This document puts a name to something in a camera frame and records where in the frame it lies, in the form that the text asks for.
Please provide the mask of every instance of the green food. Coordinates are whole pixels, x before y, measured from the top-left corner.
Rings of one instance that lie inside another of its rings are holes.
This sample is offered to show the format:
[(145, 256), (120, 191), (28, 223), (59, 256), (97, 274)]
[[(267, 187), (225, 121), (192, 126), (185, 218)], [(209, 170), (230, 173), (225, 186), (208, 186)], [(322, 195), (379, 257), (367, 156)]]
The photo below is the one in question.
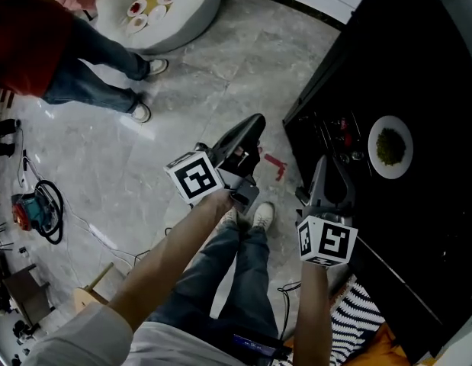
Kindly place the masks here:
[(383, 129), (377, 141), (378, 158), (385, 165), (395, 165), (402, 162), (405, 154), (403, 138), (394, 129)]

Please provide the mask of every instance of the striped cloth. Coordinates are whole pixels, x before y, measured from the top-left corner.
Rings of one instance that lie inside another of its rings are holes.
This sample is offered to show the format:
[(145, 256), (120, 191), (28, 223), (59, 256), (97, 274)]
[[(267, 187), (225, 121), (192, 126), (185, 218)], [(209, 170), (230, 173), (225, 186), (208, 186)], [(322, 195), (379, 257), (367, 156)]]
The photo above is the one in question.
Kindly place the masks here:
[(384, 318), (366, 290), (356, 281), (332, 312), (332, 352), (330, 366), (341, 366), (363, 348), (384, 323)]

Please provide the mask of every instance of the wooden stool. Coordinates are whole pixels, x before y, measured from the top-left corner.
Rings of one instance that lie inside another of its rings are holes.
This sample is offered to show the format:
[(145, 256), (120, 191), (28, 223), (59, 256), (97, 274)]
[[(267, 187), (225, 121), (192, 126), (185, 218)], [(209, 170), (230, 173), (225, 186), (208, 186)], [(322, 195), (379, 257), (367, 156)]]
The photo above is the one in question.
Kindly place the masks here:
[(93, 280), (88, 286), (84, 288), (77, 287), (73, 291), (73, 299), (75, 300), (75, 309), (77, 313), (80, 313), (84, 310), (90, 303), (98, 302), (104, 305), (108, 304), (108, 301), (105, 300), (99, 293), (97, 293), (93, 288), (97, 286), (98, 282), (108, 273), (108, 271), (114, 267), (114, 263), (110, 263), (105, 270), (103, 270), (96, 279)]

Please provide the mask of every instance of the jeans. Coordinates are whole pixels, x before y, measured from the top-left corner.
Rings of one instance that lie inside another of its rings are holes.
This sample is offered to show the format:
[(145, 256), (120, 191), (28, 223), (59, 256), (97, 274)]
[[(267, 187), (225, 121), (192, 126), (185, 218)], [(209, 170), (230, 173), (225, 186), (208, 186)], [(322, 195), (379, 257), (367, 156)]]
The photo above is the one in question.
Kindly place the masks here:
[[(14, 119), (7, 119), (0, 122), (0, 138), (13, 133), (15, 133)], [(0, 156), (12, 156), (14, 149), (14, 144), (0, 143)]]
[(140, 96), (130, 88), (117, 88), (103, 82), (79, 59), (94, 65), (105, 64), (137, 81), (145, 79), (150, 70), (149, 62), (141, 56), (100, 35), (85, 21), (74, 18), (72, 34), (43, 96), (44, 101), (49, 104), (80, 101), (132, 114)]
[[(236, 272), (227, 302), (218, 319), (210, 309), (220, 282), (237, 254)], [(268, 257), (265, 230), (260, 226), (241, 235), (230, 221), (196, 256), (171, 292), (147, 321), (174, 326), (225, 351), (231, 349), (235, 327), (278, 337), (275, 315), (268, 299)]]

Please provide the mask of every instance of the gray tile floor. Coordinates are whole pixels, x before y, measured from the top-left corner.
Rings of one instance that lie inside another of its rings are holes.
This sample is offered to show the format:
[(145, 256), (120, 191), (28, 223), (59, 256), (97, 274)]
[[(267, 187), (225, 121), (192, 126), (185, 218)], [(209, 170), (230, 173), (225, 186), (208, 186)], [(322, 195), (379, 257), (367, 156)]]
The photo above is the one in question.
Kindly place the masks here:
[[(86, 229), (87, 223), (113, 249), (135, 255), (152, 248), (164, 229), (188, 212), (163, 166), (197, 141), (214, 144), (256, 112), (267, 120), (262, 155), (287, 163), (280, 181), (278, 169), (264, 159), (255, 172), (262, 191), (258, 202), (272, 201), (278, 211), (268, 235), (268, 294), (281, 328), (284, 302), (277, 287), (300, 279), (294, 234), (295, 209), (300, 206), (294, 192), (300, 176), (281, 120), (338, 35), (329, 25), (269, 0), (223, 0), (210, 29), (167, 55), (170, 68), (155, 82), (132, 83), (105, 66), (94, 68), (111, 84), (131, 85), (146, 93), (154, 118), (142, 127), (124, 115), (85, 104), (50, 106), (36, 98), (16, 98), (8, 116), (23, 120), (28, 155), (68, 201), (65, 241), (60, 245), (52, 246), (15, 226), (8, 231), (15, 242), (8, 254), (12, 268), (35, 262), (37, 275), (52, 285), (50, 301), (56, 311), (42, 322), (46, 331), (74, 316), (75, 287), (87, 285), (114, 262), (116, 270), (98, 287), (101, 294), (112, 297), (130, 270), (121, 259), (133, 264), (131, 256), (100, 244)], [(2, 216), (9, 221), (10, 196), (21, 192), (16, 180), (18, 156), (0, 159)], [(27, 247), (29, 259), (18, 254), (21, 246)], [(228, 274), (213, 315), (223, 306), (230, 283)], [(296, 319), (297, 297), (291, 295), (290, 324)]]

